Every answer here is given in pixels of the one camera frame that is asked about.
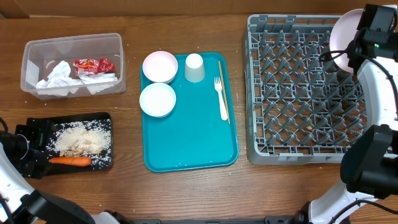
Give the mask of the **white plastic fork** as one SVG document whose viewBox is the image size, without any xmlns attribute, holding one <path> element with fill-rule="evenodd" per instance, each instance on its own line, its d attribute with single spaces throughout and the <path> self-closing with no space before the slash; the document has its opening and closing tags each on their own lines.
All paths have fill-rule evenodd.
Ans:
<svg viewBox="0 0 398 224">
<path fill-rule="evenodd" d="M 216 90 L 216 92 L 218 94 L 218 101 L 219 101 L 219 106 L 220 106 L 221 119 L 223 121 L 226 121 L 228 119 L 228 115 L 227 115 L 227 112 L 226 112 L 226 106 L 225 106 L 224 99 L 223 99 L 222 84 L 221 84 L 220 77 L 215 77 L 214 86 L 215 86 L 215 90 Z"/>
</svg>

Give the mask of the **white cup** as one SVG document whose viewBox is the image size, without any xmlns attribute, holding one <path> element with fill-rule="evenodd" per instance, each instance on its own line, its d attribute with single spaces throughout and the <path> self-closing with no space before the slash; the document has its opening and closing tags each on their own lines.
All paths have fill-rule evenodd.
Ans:
<svg viewBox="0 0 398 224">
<path fill-rule="evenodd" d="M 203 57 L 199 54 L 189 54 L 185 59 L 185 78 L 192 82 L 201 82 L 205 77 Z"/>
</svg>

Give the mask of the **pink bowl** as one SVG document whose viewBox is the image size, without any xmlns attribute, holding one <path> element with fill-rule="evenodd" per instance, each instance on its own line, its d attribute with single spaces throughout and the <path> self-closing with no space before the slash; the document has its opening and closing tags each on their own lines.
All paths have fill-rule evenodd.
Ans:
<svg viewBox="0 0 398 224">
<path fill-rule="evenodd" d="M 178 72 L 178 62 L 171 53 L 156 51 L 144 59 L 142 70 L 146 78 L 154 83 L 170 83 Z"/>
</svg>

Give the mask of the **orange carrot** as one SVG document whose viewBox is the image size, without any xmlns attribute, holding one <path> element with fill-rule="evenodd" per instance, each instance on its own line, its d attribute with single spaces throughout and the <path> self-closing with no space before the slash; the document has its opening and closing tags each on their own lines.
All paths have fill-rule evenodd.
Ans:
<svg viewBox="0 0 398 224">
<path fill-rule="evenodd" d="M 86 167 L 91 164 L 91 158 L 90 157 L 54 157 L 50 159 L 49 162 L 52 164 Z"/>
</svg>

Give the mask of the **white napkin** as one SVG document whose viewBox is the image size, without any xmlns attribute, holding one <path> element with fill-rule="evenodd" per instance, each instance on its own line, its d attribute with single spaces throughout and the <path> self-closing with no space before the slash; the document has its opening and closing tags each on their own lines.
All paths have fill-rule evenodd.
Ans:
<svg viewBox="0 0 398 224">
<path fill-rule="evenodd" d="M 67 96 L 69 93 L 75 94 L 78 88 L 71 88 L 77 85 L 90 85 L 87 87 L 91 95 L 95 95 L 113 85 L 98 85 L 99 83 L 115 82 L 115 73 L 97 73 L 89 75 L 83 72 L 78 78 L 72 78 L 70 65 L 62 60 L 56 65 L 47 79 L 43 79 L 36 84 L 39 95 Z"/>
</svg>

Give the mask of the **white plate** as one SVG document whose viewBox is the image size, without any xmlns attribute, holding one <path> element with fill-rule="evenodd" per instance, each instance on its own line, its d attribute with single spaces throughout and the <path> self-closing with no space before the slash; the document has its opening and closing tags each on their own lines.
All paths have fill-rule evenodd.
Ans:
<svg viewBox="0 0 398 224">
<path fill-rule="evenodd" d="M 357 26 L 362 13 L 363 9 L 354 9 L 345 13 L 337 20 L 330 36 L 330 51 L 345 50 L 347 48 L 348 44 L 354 39 L 354 36 L 358 31 Z M 349 58 L 347 57 L 347 54 L 342 54 L 333 59 L 333 61 L 340 69 L 353 73 L 353 69 L 348 66 Z"/>
</svg>

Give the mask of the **cream bowl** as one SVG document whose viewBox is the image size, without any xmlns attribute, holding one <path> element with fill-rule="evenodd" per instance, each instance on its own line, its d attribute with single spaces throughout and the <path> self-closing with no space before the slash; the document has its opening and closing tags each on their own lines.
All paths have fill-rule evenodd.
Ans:
<svg viewBox="0 0 398 224">
<path fill-rule="evenodd" d="M 169 115 L 176 105 L 174 89 L 165 83 L 152 83 L 146 86 L 139 97 L 141 110 L 145 114 L 162 118 Z"/>
</svg>

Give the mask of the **red snack wrapper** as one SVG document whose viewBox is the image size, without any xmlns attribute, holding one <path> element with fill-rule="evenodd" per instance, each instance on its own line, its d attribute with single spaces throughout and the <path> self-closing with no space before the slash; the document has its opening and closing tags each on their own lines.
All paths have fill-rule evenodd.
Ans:
<svg viewBox="0 0 398 224">
<path fill-rule="evenodd" d="M 98 73 L 113 72 L 116 67 L 106 58 L 79 59 L 74 61 L 74 67 L 77 75 L 96 75 Z"/>
</svg>

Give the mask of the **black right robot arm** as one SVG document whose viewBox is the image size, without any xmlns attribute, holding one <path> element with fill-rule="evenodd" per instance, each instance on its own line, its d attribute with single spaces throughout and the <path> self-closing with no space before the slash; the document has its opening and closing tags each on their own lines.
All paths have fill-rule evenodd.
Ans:
<svg viewBox="0 0 398 224">
<path fill-rule="evenodd" d="M 368 124 L 343 156 L 339 181 L 303 207 L 293 223 L 342 223 L 366 204 L 397 194 L 397 33 L 382 28 L 339 28 L 330 50 L 338 66 L 354 72 L 363 91 Z"/>
</svg>

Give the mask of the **wooden chopstick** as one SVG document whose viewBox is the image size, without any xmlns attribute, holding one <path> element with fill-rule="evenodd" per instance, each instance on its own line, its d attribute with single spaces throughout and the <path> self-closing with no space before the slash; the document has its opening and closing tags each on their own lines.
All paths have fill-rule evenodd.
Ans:
<svg viewBox="0 0 398 224">
<path fill-rule="evenodd" d="M 231 124 L 230 118 L 229 118 L 228 100 L 226 98 L 226 92 L 225 92 L 225 86 L 224 86 L 223 70 L 222 70 L 222 66 L 221 66 L 221 61 L 218 61 L 218 66 L 219 66 L 219 71 L 220 71 L 221 85 L 222 85 L 222 91 L 223 91 L 223 97 L 224 97 L 224 104 L 225 104 L 225 107 L 226 107 L 226 114 L 227 114 L 228 124 Z"/>
</svg>

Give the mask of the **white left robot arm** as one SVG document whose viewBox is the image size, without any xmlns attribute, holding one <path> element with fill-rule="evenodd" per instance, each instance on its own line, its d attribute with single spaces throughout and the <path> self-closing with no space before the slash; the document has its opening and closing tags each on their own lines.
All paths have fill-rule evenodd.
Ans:
<svg viewBox="0 0 398 224">
<path fill-rule="evenodd" d="M 53 168 L 73 172 L 66 165 L 51 165 L 42 149 L 53 132 L 53 122 L 59 118 L 28 119 L 27 124 L 8 132 L 4 120 L 1 124 L 1 205 L 5 223 L 30 223 L 35 218 L 47 223 L 126 223 L 117 213 L 103 211 L 90 215 L 82 207 L 67 199 L 34 189 L 24 178 L 39 179 Z"/>
</svg>

